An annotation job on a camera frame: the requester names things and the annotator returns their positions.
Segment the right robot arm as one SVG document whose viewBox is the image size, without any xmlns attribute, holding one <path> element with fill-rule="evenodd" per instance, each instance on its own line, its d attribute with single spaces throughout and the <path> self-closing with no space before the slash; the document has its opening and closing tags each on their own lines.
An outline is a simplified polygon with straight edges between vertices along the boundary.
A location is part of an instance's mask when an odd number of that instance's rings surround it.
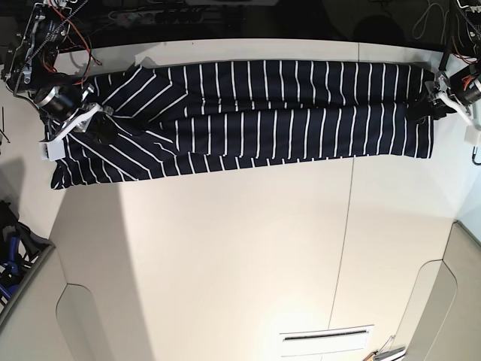
<svg viewBox="0 0 481 361">
<path fill-rule="evenodd" d="M 85 1 L 40 1 L 34 3 L 23 32 L 7 48 L 1 79 L 13 97 L 27 101 L 44 124 L 48 142 L 63 141 L 74 132 L 109 145 L 117 132 L 110 121 L 111 107 L 90 100 L 95 86 L 89 70 L 96 61 L 89 38 L 81 35 L 77 45 L 87 53 L 83 73 L 76 77 L 56 69 L 60 47 L 72 32 Z"/>
</svg>

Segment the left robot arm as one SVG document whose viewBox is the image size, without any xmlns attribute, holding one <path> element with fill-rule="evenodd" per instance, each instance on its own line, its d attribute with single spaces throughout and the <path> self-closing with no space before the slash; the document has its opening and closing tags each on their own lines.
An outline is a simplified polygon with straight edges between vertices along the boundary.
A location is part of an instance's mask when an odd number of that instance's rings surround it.
<svg viewBox="0 0 481 361">
<path fill-rule="evenodd" d="M 434 79 L 421 82 L 406 120 L 421 124 L 457 113 L 471 126 L 471 108 L 480 101 L 480 2 L 450 1 L 443 36 L 445 48 Z"/>
</svg>

